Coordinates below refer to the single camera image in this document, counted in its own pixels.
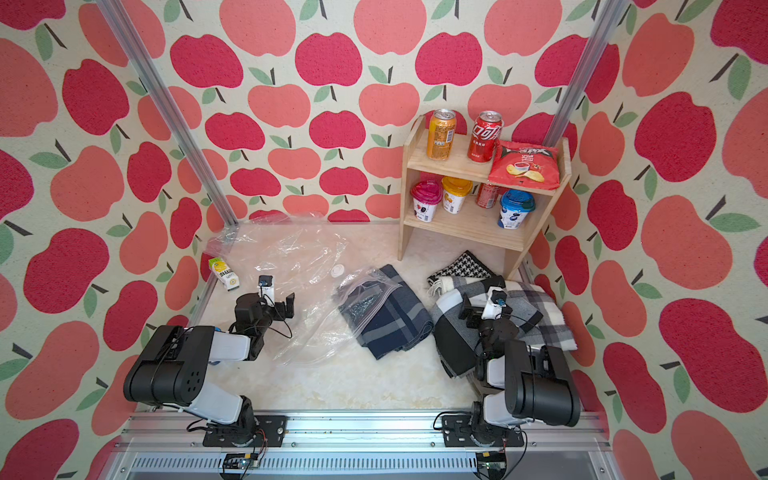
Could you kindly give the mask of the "black white houndstooth scarf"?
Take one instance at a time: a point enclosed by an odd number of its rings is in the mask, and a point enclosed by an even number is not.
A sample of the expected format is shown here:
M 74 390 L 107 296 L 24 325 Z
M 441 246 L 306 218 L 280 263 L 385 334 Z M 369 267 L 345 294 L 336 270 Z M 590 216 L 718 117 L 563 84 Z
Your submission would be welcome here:
M 427 282 L 432 286 L 441 277 L 464 277 L 464 278 L 490 278 L 495 276 L 489 267 L 481 262 L 472 252 L 465 250 L 452 263 L 437 270 L 427 278 Z

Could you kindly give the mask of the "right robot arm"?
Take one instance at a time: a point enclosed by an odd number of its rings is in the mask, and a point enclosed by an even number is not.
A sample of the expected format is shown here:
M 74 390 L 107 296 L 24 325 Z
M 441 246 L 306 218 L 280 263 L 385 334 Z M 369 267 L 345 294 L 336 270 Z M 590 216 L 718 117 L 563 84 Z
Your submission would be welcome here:
M 524 423 L 578 423 L 581 404 L 563 351 L 524 338 L 538 332 L 542 311 L 492 287 L 475 298 L 452 290 L 438 298 L 433 315 L 444 370 L 471 376 L 481 397 L 468 413 L 440 416 L 446 445 L 519 445 Z

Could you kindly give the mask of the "cream grey plaid scarf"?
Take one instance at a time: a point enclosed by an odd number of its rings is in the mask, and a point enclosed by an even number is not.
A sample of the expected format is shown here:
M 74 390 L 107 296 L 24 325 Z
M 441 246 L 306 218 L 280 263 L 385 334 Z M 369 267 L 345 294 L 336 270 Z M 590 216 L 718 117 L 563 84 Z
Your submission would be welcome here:
M 479 340 L 478 331 L 468 328 L 459 318 L 462 296 L 466 295 L 474 306 L 484 307 L 490 287 L 501 287 L 507 292 L 508 303 L 513 309 L 512 322 L 520 329 L 519 339 L 534 349 L 543 345 L 563 351 L 577 348 L 562 311 L 542 288 L 507 281 L 501 276 L 485 279 L 441 277 L 430 286 L 429 294 L 436 298 L 435 306 L 430 310 L 434 321 L 433 335 L 454 337 L 460 344 L 475 346 Z

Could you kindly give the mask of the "black white check scarf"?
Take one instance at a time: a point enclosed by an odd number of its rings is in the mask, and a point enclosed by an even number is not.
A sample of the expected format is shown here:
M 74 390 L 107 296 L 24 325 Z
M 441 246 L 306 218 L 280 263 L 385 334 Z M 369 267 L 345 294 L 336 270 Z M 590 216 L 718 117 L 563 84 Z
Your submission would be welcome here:
M 500 287 L 512 308 L 511 322 L 519 328 L 518 338 L 531 346 L 544 343 L 542 327 L 547 319 L 548 296 L 530 284 L 505 281 L 501 276 L 488 278 L 443 276 L 433 282 L 429 294 L 437 298 L 430 310 L 434 321 L 433 336 L 443 368 L 450 377 L 461 377 L 473 370 L 480 354 L 479 333 L 459 317 L 463 301 L 484 308 L 488 291 Z

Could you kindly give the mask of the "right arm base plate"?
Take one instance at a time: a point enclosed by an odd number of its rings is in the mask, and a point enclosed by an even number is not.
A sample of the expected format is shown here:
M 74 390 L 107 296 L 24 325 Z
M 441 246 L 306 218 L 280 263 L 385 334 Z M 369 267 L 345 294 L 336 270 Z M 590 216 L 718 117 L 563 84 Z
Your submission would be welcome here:
M 446 447 L 501 450 L 525 445 L 520 431 L 488 424 L 466 412 L 443 412 L 435 418 L 433 429 L 442 435 Z

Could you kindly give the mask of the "navy blue plaid scarf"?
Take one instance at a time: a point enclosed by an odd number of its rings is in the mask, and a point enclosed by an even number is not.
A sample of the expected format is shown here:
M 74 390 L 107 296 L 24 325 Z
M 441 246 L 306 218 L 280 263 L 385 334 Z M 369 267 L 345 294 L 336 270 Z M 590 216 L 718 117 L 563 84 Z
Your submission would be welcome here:
M 347 281 L 334 299 L 354 339 L 377 360 L 412 349 L 434 327 L 424 304 L 390 264 Z

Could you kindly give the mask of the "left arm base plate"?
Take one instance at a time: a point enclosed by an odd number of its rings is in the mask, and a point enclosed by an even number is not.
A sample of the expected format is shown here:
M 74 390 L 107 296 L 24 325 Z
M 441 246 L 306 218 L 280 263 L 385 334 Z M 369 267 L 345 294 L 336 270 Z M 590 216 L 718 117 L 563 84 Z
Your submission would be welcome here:
M 217 448 L 281 447 L 287 430 L 288 417 L 257 414 L 235 424 L 220 425 L 209 422 L 202 444 Z

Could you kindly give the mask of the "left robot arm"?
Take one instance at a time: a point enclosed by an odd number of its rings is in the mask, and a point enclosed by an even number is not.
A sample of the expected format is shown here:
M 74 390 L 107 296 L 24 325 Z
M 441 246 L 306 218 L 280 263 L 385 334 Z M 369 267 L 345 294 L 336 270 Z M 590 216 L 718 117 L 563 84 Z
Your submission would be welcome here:
M 202 431 L 205 447 L 280 447 L 285 416 L 255 414 L 247 396 L 224 390 L 206 374 L 213 364 L 255 361 L 267 330 L 291 319 L 294 304 L 293 293 L 282 302 L 247 293 L 237 298 L 235 321 L 226 331 L 206 325 L 158 328 L 125 377 L 124 397 L 197 417 L 187 430 Z

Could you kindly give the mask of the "clear plastic vacuum bag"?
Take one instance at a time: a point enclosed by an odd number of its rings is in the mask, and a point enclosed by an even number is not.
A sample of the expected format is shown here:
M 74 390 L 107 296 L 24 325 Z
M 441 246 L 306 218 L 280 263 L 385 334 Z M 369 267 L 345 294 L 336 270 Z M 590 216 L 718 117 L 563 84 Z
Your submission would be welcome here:
M 208 259 L 223 258 L 240 280 L 235 290 L 227 291 L 224 286 L 227 313 L 223 331 L 235 321 L 237 298 L 259 293 L 260 275 L 274 277 L 274 301 L 295 294 L 294 316 L 272 323 L 260 354 L 278 364 L 309 367 L 360 345 L 339 312 L 334 293 L 347 281 L 379 268 L 341 233 L 339 225 L 264 219 L 241 223 L 211 239 L 205 252 Z M 336 264 L 345 268 L 339 278 L 331 276 Z

